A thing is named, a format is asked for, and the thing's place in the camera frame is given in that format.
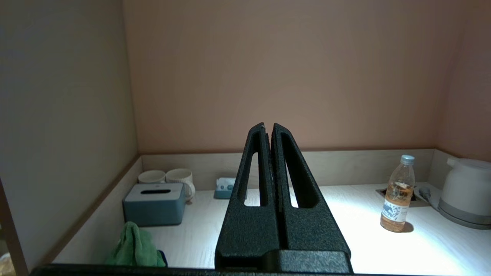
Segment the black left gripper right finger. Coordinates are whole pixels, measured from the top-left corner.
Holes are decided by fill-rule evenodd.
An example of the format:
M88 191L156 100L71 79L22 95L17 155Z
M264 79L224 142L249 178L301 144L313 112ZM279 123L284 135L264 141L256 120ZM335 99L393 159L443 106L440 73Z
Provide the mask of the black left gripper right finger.
M292 133L275 123L271 141L280 243L287 250L351 253Z

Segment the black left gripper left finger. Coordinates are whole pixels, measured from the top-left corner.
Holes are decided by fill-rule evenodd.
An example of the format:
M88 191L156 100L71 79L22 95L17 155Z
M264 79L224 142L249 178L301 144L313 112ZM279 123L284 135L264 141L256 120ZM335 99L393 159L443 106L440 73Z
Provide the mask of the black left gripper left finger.
M214 267L224 270L284 271L281 257L287 245L283 213L287 200L286 181L275 142L265 124L248 134L214 254ZM253 155L258 155L259 206L245 205Z

